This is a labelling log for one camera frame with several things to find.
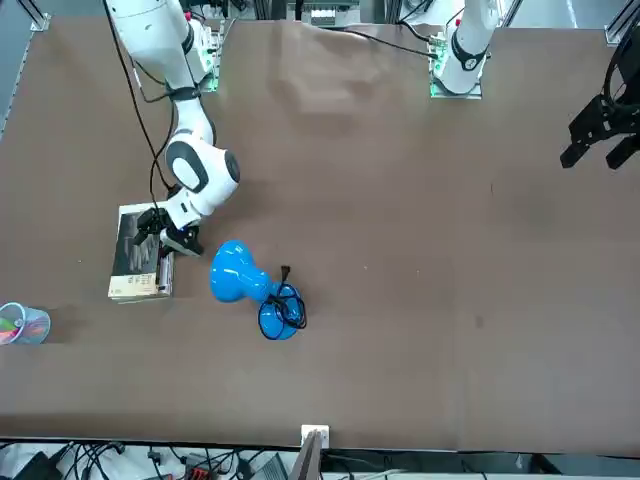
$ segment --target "black cord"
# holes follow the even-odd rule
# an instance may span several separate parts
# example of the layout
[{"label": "black cord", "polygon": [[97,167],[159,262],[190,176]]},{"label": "black cord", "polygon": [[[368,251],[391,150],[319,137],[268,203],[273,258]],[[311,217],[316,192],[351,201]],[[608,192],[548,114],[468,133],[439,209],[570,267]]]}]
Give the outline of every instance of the black cord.
[{"label": "black cord", "polygon": [[381,468],[384,468],[384,466],[381,466],[379,464],[375,464],[375,463],[370,462],[368,460],[363,460],[362,458],[347,457],[345,455],[334,455],[332,453],[327,453],[326,456],[331,458],[331,459],[342,460],[343,461],[342,462],[343,465],[344,465],[344,461],[349,461],[349,462],[362,463],[363,465],[367,465],[369,468],[373,468],[374,470],[380,470]]},{"label": "black cord", "polygon": [[111,15],[109,14],[109,7],[107,5],[107,1],[106,0],[102,0],[102,6],[104,7],[105,14],[107,15],[107,22],[109,23],[109,30],[111,30],[111,37],[113,39],[113,44],[115,46],[116,53],[118,54],[118,59],[120,60],[120,66],[122,67],[122,71],[124,72],[124,77],[127,80],[127,86],[129,87],[129,94],[131,95],[131,101],[133,102],[133,108],[134,108],[134,110],[136,112],[136,117],[138,118],[138,123],[140,124],[140,129],[142,130],[142,133],[144,134],[144,138],[147,141],[147,145],[149,146],[149,150],[151,151],[151,155],[154,157],[152,168],[153,168],[153,166],[156,166],[158,168],[158,174],[160,175],[160,178],[162,179],[162,183],[165,185],[165,187],[167,189],[169,189],[170,188],[169,184],[165,180],[164,175],[162,174],[162,170],[160,169],[160,166],[158,165],[156,153],[154,152],[153,144],[151,143],[151,138],[149,138],[149,133],[147,132],[147,128],[144,125],[144,121],[142,120],[142,115],[140,114],[140,109],[138,108],[138,102],[136,101],[136,95],[135,95],[135,93],[133,91],[133,85],[131,84],[131,79],[129,78],[129,72],[127,71],[127,66],[124,63],[124,59],[122,58],[122,52],[120,52],[120,45],[118,43],[118,37],[116,35],[115,27],[113,26],[113,21],[111,20]]},{"label": "black cord", "polygon": [[[173,132],[173,122],[175,121],[175,107],[173,103],[171,104],[171,120],[169,121],[169,129],[167,130],[167,135],[162,142],[162,145],[158,149],[156,153],[153,154],[153,163],[151,164],[151,169],[149,170],[149,193],[151,194],[151,201],[153,202],[153,206],[156,211],[156,215],[158,216],[158,220],[162,221],[162,217],[160,216],[160,210],[158,209],[158,202],[156,201],[156,196],[153,193],[153,172],[154,170],[158,170],[161,172],[160,165],[158,164],[158,158],[162,155],[162,151],[166,148],[169,140],[171,139],[171,132]],[[160,180],[164,184],[165,188],[169,190],[171,187],[166,183],[165,179],[160,175]]]},{"label": "black cord", "polygon": [[147,457],[149,458],[149,460],[151,460],[151,463],[153,463],[153,468],[156,470],[156,475],[158,476],[158,480],[162,480],[162,474],[160,473],[160,469],[158,468],[158,464],[156,463],[155,458],[153,458],[153,456],[151,455],[152,453],[153,453],[153,447],[149,445],[149,453],[147,454]]},{"label": "black cord", "polygon": [[424,35],[420,35],[412,25],[409,25],[406,21],[402,20],[398,22],[398,25],[402,25],[403,27],[407,27],[411,32],[411,35],[416,37],[418,40],[422,40],[423,42],[431,43],[431,39],[429,37],[425,37]]},{"label": "black cord", "polygon": [[453,19],[456,18],[458,15],[460,15],[463,10],[464,10],[464,7],[462,7],[460,10],[454,13],[453,16],[449,20],[447,20],[447,23],[444,24],[445,28],[448,27],[449,24],[453,21]]},{"label": "black cord", "polygon": [[78,465],[80,464],[80,460],[82,460],[84,457],[87,456],[87,453],[83,453],[82,455],[78,456],[81,448],[86,448],[86,447],[84,445],[78,445],[78,448],[76,449],[76,453],[73,458],[73,463],[69,467],[69,470],[67,470],[67,473],[65,474],[63,480],[67,480],[67,478],[69,478],[69,475],[71,475],[71,472],[74,472],[75,474],[74,476],[76,480],[79,480],[80,477],[78,476]]},{"label": "black cord", "polygon": [[211,457],[209,456],[209,449],[205,448],[204,451],[207,454],[207,464],[209,466],[209,471],[207,472],[207,478],[213,479],[213,468],[211,467]]},{"label": "black cord", "polygon": [[189,13],[191,15],[193,15],[194,17],[196,17],[201,22],[204,22],[204,21],[207,20],[206,17],[204,16],[204,10],[202,10],[202,14],[200,14],[198,12],[194,12],[193,10],[189,10]]},{"label": "black cord", "polygon": [[339,480],[353,480],[354,476],[353,476],[353,472],[351,471],[351,469],[349,468],[349,465],[342,460],[343,457],[340,458],[330,458],[329,455],[325,452],[321,452],[321,457],[320,457],[320,467],[322,468],[322,459],[329,459],[329,460],[333,460],[336,463],[339,463],[340,465],[342,465],[344,467],[344,469],[347,471],[347,476],[346,477],[342,477]]},{"label": "black cord", "polygon": [[235,453],[235,455],[232,454],[231,455],[231,463],[229,463],[229,468],[227,468],[226,471],[220,470],[220,468],[218,468],[218,467],[220,467],[222,465],[222,462],[227,460],[226,458],[224,460],[220,461],[218,463],[218,465],[216,465],[216,468],[218,468],[218,474],[220,474],[220,475],[229,475],[231,473],[231,470],[233,470],[233,459],[234,458],[237,458],[238,459],[238,463],[240,463],[240,454],[239,453]]},{"label": "black cord", "polygon": [[[258,458],[258,456],[262,455],[264,452],[266,452],[267,449],[266,448],[261,448],[258,452],[254,453],[251,458],[249,458],[249,460],[247,460],[246,462],[249,464],[249,466],[251,466],[251,462],[253,462],[256,458]],[[233,474],[233,476],[229,479],[229,480],[235,480],[236,478],[238,478],[238,468],[240,468],[240,455],[238,455],[238,466],[236,467],[236,473]]]},{"label": "black cord", "polygon": [[187,457],[181,457],[180,455],[178,455],[175,448],[169,447],[169,450],[171,450],[173,456],[176,457],[180,463],[182,463],[183,465],[187,463]]},{"label": "black cord", "polygon": [[[280,268],[282,269],[282,280],[280,281],[280,287],[278,288],[278,291],[275,295],[269,295],[269,298],[267,298],[267,300],[264,301],[262,305],[260,305],[260,309],[258,310],[258,326],[260,327],[260,332],[267,340],[277,340],[278,338],[280,338],[280,335],[282,335],[282,332],[284,332],[284,329],[286,327],[291,327],[296,330],[302,330],[307,326],[307,309],[304,305],[304,302],[302,301],[302,298],[300,298],[300,295],[298,295],[298,293],[296,292],[295,288],[293,288],[292,285],[286,283],[287,277],[291,272],[291,268],[287,267],[286,265],[283,265]],[[293,293],[283,295],[282,290],[284,288],[287,288]],[[299,318],[296,320],[291,319],[291,316],[289,315],[289,306],[287,305],[289,300],[294,300],[298,307],[299,315],[297,315],[297,317]],[[265,307],[267,307],[267,305],[271,305],[273,307],[276,317],[282,324],[280,331],[277,335],[274,336],[268,335],[262,327],[262,324],[260,323],[260,316],[262,315],[262,312],[264,311]]]},{"label": "black cord", "polygon": [[462,457],[460,457],[460,464],[462,465],[463,472],[479,473],[482,475],[483,480],[487,480],[487,475],[484,472],[477,472],[475,469],[471,468],[471,466],[465,462]]},{"label": "black cord", "polygon": [[402,17],[400,20],[398,20],[398,23],[402,23],[404,22],[407,18],[409,18],[411,15],[413,15],[414,13],[416,13],[418,10],[420,10],[420,8],[424,7],[427,3],[429,3],[431,0],[422,0],[422,2],[420,2],[418,5],[416,5],[413,10],[411,10],[409,13],[407,13],[404,17]]},{"label": "black cord", "polygon": [[351,33],[353,35],[358,35],[362,38],[368,38],[369,40],[373,40],[374,42],[382,43],[384,45],[388,45],[393,48],[397,48],[398,50],[403,50],[409,53],[415,53],[416,55],[421,55],[423,57],[432,58],[433,60],[437,60],[438,56],[435,53],[421,52],[420,50],[413,50],[412,48],[403,47],[402,45],[397,45],[395,43],[387,42],[386,40],[382,40],[378,37],[374,37],[373,35],[369,35],[368,33],[358,32],[356,30],[345,30],[341,28],[334,28],[330,30],[337,30],[345,33]]},{"label": "black cord", "polygon": [[83,448],[84,448],[85,453],[87,453],[88,456],[89,456],[89,462],[87,463],[87,466],[85,467],[85,470],[88,472],[87,473],[87,478],[91,478],[91,470],[93,469],[93,466],[95,465],[95,466],[98,467],[98,470],[100,471],[100,475],[102,475],[103,480],[109,480],[109,477],[107,476],[107,474],[102,469],[102,464],[100,463],[100,455],[102,455],[104,452],[107,451],[108,446],[100,447],[99,445],[93,445],[93,446],[90,446],[89,448],[87,448],[86,445],[83,445]]},{"label": "black cord", "polygon": [[[229,457],[231,457],[231,465],[229,466],[229,469],[228,469],[226,472],[221,472],[221,471],[219,471],[219,470],[218,470],[218,472],[217,472],[217,473],[218,473],[218,474],[220,474],[220,475],[227,475],[227,474],[229,474],[229,473],[231,472],[231,467],[233,466],[233,455],[236,455],[236,454],[238,454],[238,452],[241,452],[241,451],[243,451],[243,450],[244,450],[244,449],[242,449],[242,448],[241,448],[241,449],[234,449],[234,450],[231,450],[230,452],[221,453],[221,454],[219,454],[219,455],[216,455],[215,457],[212,457],[212,458],[211,458],[211,460],[217,460],[218,458],[224,457],[224,458],[222,458],[222,460],[220,460],[220,461],[219,461],[219,462],[218,462],[218,463],[213,467],[213,468],[214,468],[214,470],[215,470],[215,469],[218,469],[218,468],[219,468],[219,467],[220,467],[220,466],[221,466],[221,465],[222,465],[222,464],[223,464],[223,463],[224,463],[224,462],[225,462]],[[202,462],[200,462],[200,463],[197,463],[197,464],[196,464],[196,465],[194,465],[192,468],[198,468],[198,467],[200,467],[201,465],[204,465],[205,463],[207,463],[207,460],[204,460],[204,461],[202,461]],[[182,477],[180,477],[178,480],[184,480],[184,479],[185,479],[185,477],[186,477],[186,475],[187,475],[187,473],[185,472],[185,474],[184,474]]]},{"label": "black cord", "polygon": [[154,77],[153,75],[151,75],[146,68],[144,68],[140,62],[135,61],[133,58],[131,58],[131,55],[129,55],[129,58],[131,59],[131,63],[135,64],[136,67],[138,67],[140,70],[142,70],[142,73],[144,73],[147,77],[149,77],[151,80],[153,80],[155,83],[157,83],[158,85],[162,85],[164,86],[164,82],[161,82],[160,80],[158,80],[156,77]]}]

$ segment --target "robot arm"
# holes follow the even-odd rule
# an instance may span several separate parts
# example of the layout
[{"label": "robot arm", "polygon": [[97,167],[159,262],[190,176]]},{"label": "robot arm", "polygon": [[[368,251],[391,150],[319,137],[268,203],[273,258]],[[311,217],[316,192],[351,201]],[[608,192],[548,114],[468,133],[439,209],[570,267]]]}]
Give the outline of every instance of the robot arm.
[{"label": "robot arm", "polygon": [[443,67],[436,72],[444,88],[459,95],[473,89],[499,20],[496,0],[465,1],[460,25],[447,25],[447,53]]},{"label": "robot arm", "polygon": [[153,223],[161,222],[165,247],[200,255],[198,225],[240,181],[234,155],[214,146],[215,130],[199,98],[198,85],[212,71],[205,60],[213,47],[211,29],[196,20],[187,22],[178,0],[107,0],[107,6],[129,55],[164,77],[178,112],[165,158],[180,188],[164,202],[161,219],[153,212],[141,217],[141,231],[160,230]]}]

